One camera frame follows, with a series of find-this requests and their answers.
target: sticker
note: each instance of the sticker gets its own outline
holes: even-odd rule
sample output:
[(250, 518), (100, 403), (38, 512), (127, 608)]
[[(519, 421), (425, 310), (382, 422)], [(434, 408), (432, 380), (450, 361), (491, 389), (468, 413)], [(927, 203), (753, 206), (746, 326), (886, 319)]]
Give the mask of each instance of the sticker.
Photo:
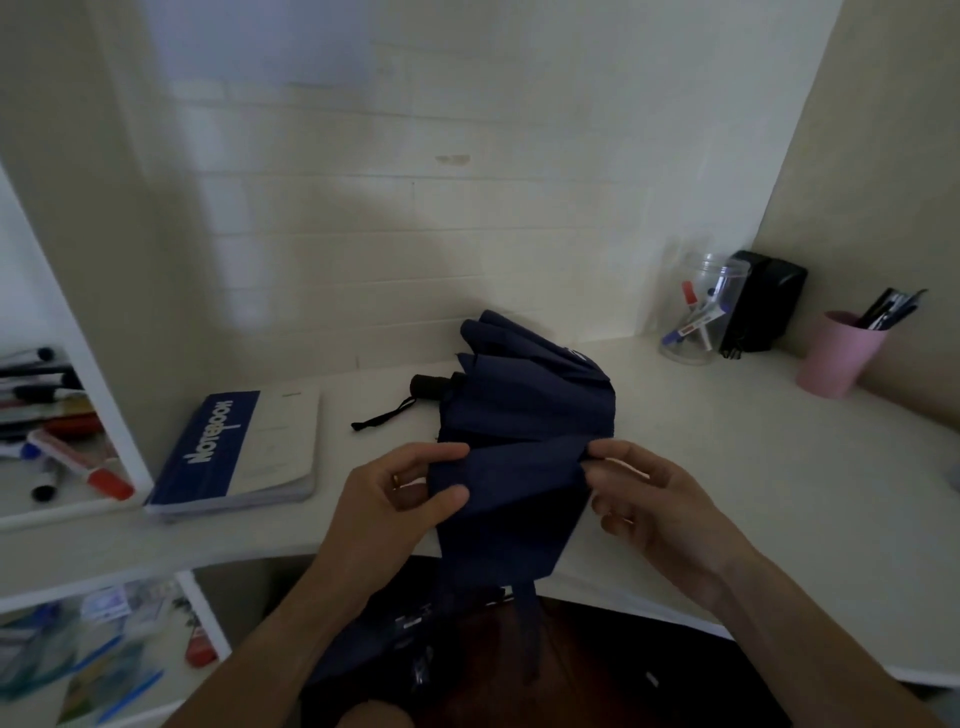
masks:
[(132, 611), (127, 601), (127, 592), (122, 585), (91, 592), (84, 597), (80, 607), (81, 617), (92, 622), (128, 617)]

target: white desk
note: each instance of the white desk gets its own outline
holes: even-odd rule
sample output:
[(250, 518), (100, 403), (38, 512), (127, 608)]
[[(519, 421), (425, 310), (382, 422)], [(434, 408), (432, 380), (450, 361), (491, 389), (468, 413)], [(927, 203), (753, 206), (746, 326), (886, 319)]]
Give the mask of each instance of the white desk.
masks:
[[(793, 384), (796, 360), (751, 354), (689, 368), (646, 340), (583, 347), (617, 390), (620, 437), (682, 463), (753, 542), (901, 679), (960, 686), (960, 494), (943, 473), (960, 435), (864, 392), (819, 400)], [(0, 534), (0, 612), (139, 576), (310, 553), (349, 470), (436, 435), (418, 405), (387, 425), (412, 374), (449, 363), (323, 377), (317, 493), (165, 525), (124, 511)], [(418, 553), (438, 554), (435, 538)], [(545, 595), (725, 634), (587, 510)]]

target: blue pen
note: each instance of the blue pen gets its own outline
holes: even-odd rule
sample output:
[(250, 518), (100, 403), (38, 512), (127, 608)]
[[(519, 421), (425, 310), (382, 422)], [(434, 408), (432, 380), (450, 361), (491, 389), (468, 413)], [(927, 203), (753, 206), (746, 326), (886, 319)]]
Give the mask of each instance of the blue pen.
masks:
[(117, 715), (120, 711), (122, 711), (128, 705), (133, 703), (134, 700), (140, 697), (140, 695), (142, 695), (144, 692), (148, 691), (150, 688), (156, 685), (156, 681), (159, 680), (161, 677), (163, 677), (163, 670), (159, 669), (150, 677), (148, 677), (146, 680), (144, 680), (142, 683), (140, 683), (138, 686), (133, 688), (133, 690), (128, 692), (122, 698), (120, 698), (115, 703), (113, 703), (113, 705), (107, 708), (104, 711), (104, 714), (99, 718), (97, 718), (97, 722), (94, 723), (94, 725), (103, 725), (104, 723), (106, 723), (108, 720), (110, 720), (112, 717)]
[(110, 652), (116, 645), (120, 644), (122, 640), (123, 640), (123, 635), (117, 635), (113, 639), (107, 640), (105, 643), (101, 644), (99, 647), (93, 650), (93, 652), (91, 652), (82, 660), (80, 660), (76, 665), (70, 668), (70, 671), (80, 672), (82, 669), (84, 669), (84, 667), (92, 663), (98, 657), (103, 657), (108, 652)]

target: pen holder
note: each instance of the pen holder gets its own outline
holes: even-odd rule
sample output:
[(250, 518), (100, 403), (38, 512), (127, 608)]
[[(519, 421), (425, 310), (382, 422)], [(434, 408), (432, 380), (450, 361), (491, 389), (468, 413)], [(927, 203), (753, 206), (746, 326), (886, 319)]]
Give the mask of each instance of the pen holder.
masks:
[(811, 395), (839, 399), (850, 391), (888, 331), (854, 326), (859, 317), (849, 311), (828, 311), (821, 320), (797, 373), (797, 384)]

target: whiteboard marker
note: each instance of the whiteboard marker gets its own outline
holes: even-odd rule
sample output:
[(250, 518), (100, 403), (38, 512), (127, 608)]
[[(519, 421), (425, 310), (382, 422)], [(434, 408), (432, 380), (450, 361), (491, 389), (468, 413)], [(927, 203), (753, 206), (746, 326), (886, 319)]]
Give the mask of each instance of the whiteboard marker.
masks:
[(79, 475), (87, 485), (96, 488), (105, 496), (126, 500), (136, 493), (133, 486), (119, 475), (97, 465), (49, 432), (35, 429), (27, 435), (27, 442), (36, 445), (44, 455), (52, 457), (71, 473)]

